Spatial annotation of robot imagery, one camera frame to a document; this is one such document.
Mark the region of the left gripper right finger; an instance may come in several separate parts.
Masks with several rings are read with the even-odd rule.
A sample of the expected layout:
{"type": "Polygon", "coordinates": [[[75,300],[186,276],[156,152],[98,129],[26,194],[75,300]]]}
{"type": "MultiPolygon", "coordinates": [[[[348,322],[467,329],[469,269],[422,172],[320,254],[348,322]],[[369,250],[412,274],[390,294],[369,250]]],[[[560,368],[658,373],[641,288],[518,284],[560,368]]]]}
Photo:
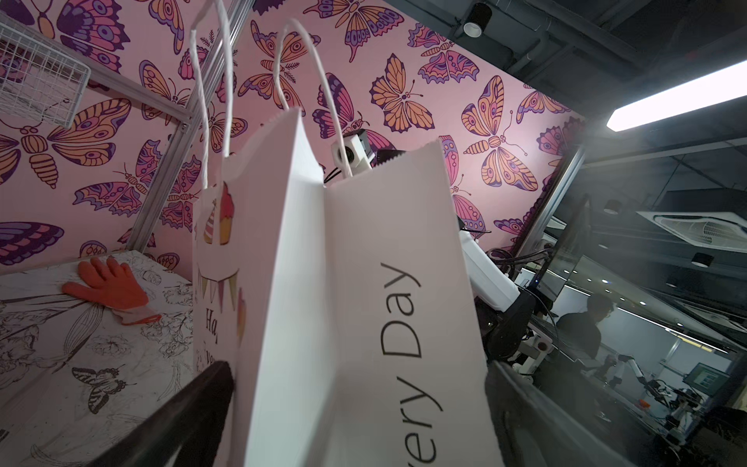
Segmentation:
{"type": "Polygon", "coordinates": [[[630,466],[507,364],[488,364],[484,390],[505,465],[630,466]]]}

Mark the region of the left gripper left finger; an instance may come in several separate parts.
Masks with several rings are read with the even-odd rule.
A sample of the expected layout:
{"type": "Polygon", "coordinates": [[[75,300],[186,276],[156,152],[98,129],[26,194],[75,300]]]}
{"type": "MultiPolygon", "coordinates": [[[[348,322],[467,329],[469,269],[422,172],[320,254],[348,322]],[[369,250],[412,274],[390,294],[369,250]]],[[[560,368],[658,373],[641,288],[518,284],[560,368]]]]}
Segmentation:
{"type": "Polygon", "coordinates": [[[229,363],[213,363],[89,465],[211,466],[234,390],[229,363]]]}

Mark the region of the seated person dark shirt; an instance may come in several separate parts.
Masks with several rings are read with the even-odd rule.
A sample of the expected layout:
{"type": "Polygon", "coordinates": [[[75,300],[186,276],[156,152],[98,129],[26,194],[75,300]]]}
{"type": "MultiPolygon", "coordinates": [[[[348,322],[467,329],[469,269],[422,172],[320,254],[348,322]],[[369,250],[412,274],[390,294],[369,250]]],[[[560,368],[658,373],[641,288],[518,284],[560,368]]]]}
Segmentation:
{"type": "Polygon", "coordinates": [[[611,299],[600,294],[587,298],[587,309],[582,313],[567,313],[560,317],[558,330],[574,342],[574,346],[595,359],[601,345],[601,332],[598,324],[606,319],[614,309],[611,299]]]}

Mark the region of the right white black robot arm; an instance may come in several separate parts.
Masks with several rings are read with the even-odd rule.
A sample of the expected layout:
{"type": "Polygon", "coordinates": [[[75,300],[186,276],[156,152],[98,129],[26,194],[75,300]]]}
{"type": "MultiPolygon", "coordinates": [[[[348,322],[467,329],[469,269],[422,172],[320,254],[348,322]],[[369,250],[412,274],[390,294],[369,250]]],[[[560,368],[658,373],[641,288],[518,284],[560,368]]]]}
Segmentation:
{"type": "Polygon", "coordinates": [[[532,328],[530,319],[549,316],[548,301],[512,282],[480,249],[476,231],[462,219],[457,223],[487,359],[512,366],[540,364],[552,351],[552,339],[532,328]]]}

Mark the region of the white paper bag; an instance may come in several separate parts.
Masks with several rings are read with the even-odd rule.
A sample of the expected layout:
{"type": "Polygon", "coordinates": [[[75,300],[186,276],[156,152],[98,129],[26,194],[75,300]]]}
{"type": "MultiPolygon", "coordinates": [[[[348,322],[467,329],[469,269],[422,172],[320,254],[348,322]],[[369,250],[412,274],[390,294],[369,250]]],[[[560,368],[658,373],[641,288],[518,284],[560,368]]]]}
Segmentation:
{"type": "Polygon", "coordinates": [[[202,166],[198,371],[235,382],[220,466],[499,466],[439,141],[326,186],[284,106],[202,166]]]}

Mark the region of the red rubber glove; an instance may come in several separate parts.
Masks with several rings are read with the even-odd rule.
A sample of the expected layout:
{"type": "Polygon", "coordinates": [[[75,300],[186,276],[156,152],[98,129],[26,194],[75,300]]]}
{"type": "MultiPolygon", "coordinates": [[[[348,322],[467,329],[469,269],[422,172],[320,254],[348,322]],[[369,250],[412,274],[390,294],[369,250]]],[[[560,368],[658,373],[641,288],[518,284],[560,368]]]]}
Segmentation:
{"type": "Polygon", "coordinates": [[[159,322],[161,314],[149,308],[149,297],[137,282],[128,264],[114,257],[83,261],[77,268],[79,282],[66,282],[61,291],[76,299],[111,309],[123,326],[159,322]]]}

